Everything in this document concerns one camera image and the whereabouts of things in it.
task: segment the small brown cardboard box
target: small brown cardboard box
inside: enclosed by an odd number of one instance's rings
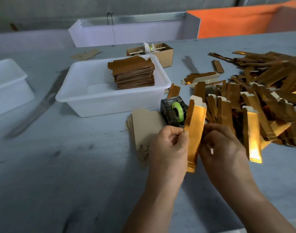
[[[160,52],[154,53],[154,55],[158,58],[162,67],[166,68],[166,67],[172,66],[172,64],[173,64],[174,49],[165,43],[154,44],[155,48],[160,48],[160,47],[164,47],[164,46],[165,46],[165,48],[160,49]],[[140,49],[144,49],[144,47],[140,46],[140,47],[128,49],[127,56],[131,56],[130,53],[138,52]]]

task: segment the white container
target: white container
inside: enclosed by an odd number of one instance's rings
[[[34,99],[27,74],[13,59],[0,61],[0,114]]]
[[[164,90],[171,86],[171,81],[158,58],[142,55],[144,59],[151,58],[155,65],[154,86],[119,90],[107,64],[125,58],[73,63],[56,100],[67,102],[82,118],[159,107]]]

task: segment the work table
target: work table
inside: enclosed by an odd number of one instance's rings
[[[166,43],[174,49],[174,58],[165,72],[177,85],[189,73],[213,71],[215,58],[209,52],[226,57],[233,57],[235,50],[296,55],[296,32]],[[121,230],[148,174],[125,128],[131,112],[80,118],[66,103],[45,104],[43,100],[58,76],[75,62],[70,55],[97,48],[102,52],[94,59],[116,58],[138,45],[0,54],[0,60],[12,58],[28,74],[27,82],[36,96],[0,115],[0,232]],[[220,62],[225,71],[221,80],[239,74],[235,65]],[[181,85],[185,103],[192,94],[189,86]],[[13,134],[12,129],[40,103],[47,110],[21,134]],[[288,220],[296,219],[296,148],[270,144],[262,156],[263,164],[250,163],[260,190]],[[241,227],[199,159],[196,172],[186,174],[178,193],[170,232]]]

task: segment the yellow-green tape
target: yellow-green tape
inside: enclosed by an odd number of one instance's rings
[[[174,108],[177,109],[177,111],[178,111],[178,116],[177,116],[178,122],[180,123],[180,122],[184,121],[184,111],[182,110],[182,107],[181,107],[180,103],[179,102],[174,102],[172,104],[172,110]]]

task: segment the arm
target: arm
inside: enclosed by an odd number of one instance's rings
[[[168,232],[174,202],[187,171],[188,132],[164,127],[149,147],[146,189],[123,232]]]
[[[244,146],[231,129],[204,126],[200,157],[212,184],[234,210],[247,232],[296,233],[296,229],[263,196],[251,174]]]

